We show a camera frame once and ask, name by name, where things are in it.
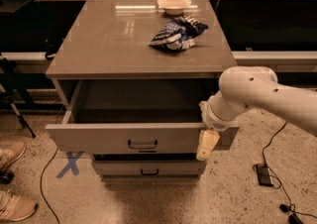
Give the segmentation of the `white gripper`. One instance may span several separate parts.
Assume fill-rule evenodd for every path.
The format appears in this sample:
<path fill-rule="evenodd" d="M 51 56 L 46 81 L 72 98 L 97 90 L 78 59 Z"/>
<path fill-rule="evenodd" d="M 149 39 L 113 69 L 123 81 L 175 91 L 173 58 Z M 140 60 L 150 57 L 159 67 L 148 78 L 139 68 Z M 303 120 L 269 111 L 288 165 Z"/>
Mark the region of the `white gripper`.
<path fill-rule="evenodd" d="M 218 118 L 209 107 L 209 103 L 207 101 L 201 101 L 199 103 L 199 107 L 201 111 L 202 122 L 208 129 L 213 129 L 201 130 L 199 134 L 196 159 L 203 162 L 208 159 L 210 153 L 217 145 L 220 139 L 220 135 L 218 132 L 226 131 L 232 125 L 232 121 L 224 121 Z"/>

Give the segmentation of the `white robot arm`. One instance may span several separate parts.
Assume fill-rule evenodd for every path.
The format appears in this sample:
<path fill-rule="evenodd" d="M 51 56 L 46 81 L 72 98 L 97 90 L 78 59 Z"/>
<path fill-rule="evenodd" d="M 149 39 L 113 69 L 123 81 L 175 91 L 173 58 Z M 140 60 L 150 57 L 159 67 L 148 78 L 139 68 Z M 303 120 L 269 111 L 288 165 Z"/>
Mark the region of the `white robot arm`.
<path fill-rule="evenodd" d="M 206 161 L 240 114 L 261 108 L 298 128 L 317 135 L 317 92 L 278 83 L 275 72 L 263 66 L 234 66 L 219 78 L 219 91 L 199 103 L 206 126 L 199 135 L 196 159 Z"/>

